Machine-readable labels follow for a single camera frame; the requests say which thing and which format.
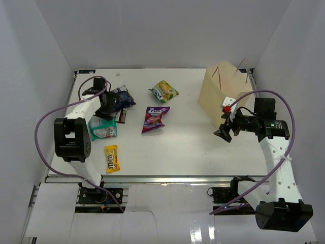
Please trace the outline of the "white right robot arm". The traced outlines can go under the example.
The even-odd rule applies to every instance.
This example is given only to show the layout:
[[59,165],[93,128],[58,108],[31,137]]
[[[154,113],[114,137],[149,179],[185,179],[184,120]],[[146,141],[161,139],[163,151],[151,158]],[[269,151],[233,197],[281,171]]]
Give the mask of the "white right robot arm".
[[266,161],[269,191],[266,193],[259,186],[248,193],[243,185],[236,185],[230,188],[229,196],[237,203],[245,199],[254,209],[260,229],[298,232],[313,216],[313,208],[303,202],[291,159],[285,154],[290,143],[287,123],[277,120],[273,98],[255,98],[251,116],[243,115],[234,101],[229,97],[223,100],[225,122],[214,134],[227,142],[232,139],[230,131],[234,135],[245,131],[257,136]]

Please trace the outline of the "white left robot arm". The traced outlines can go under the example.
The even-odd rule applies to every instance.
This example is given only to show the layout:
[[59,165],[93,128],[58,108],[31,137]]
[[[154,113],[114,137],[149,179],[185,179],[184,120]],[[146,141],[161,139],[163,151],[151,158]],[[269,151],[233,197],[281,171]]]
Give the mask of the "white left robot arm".
[[89,184],[94,185],[90,197],[97,203],[107,198],[107,190],[102,187],[102,176],[89,158],[91,136],[88,123],[93,116],[111,120],[117,96],[110,91],[111,84],[103,76],[94,76],[93,86],[78,94],[79,102],[64,118],[54,121],[55,153],[68,162]]

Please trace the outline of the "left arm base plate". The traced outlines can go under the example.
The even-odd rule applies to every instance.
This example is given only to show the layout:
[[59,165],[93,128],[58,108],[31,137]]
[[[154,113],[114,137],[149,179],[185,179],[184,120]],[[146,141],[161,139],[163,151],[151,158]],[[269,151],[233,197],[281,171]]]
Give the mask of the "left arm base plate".
[[99,189],[80,188],[76,213],[84,214],[122,214],[113,198]]

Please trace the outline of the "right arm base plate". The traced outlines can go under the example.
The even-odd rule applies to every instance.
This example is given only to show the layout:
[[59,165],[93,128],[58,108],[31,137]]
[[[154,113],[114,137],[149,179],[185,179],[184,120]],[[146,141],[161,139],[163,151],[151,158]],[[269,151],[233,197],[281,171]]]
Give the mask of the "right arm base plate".
[[[230,187],[210,187],[207,190],[207,194],[209,197],[212,197],[213,206],[215,208],[220,207],[236,198],[236,195],[232,194]],[[240,208],[239,210],[254,212],[254,209],[248,204],[248,202],[244,198],[241,198],[235,203],[232,203],[230,207],[235,205],[246,205],[246,207]]]

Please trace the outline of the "purple Fox's cherry candy bag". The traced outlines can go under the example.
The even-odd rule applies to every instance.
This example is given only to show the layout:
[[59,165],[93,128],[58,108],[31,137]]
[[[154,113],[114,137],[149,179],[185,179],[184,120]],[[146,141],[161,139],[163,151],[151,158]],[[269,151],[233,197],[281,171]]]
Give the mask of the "purple Fox's cherry candy bag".
[[162,122],[162,117],[167,114],[170,107],[154,107],[148,106],[146,109],[145,120],[142,128],[142,134],[164,127],[165,124]]

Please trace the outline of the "dark blue snack bag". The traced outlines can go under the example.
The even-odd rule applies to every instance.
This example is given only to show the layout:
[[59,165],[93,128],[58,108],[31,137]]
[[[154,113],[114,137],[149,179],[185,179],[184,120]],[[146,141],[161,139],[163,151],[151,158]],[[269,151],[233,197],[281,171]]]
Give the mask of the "dark blue snack bag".
[[125,85],[113,89],[111,92],[116,94],[116,104],[114,106],[114,111],[120,111],[124,108],[129,108],[136,105],[136,102],[134,101]]

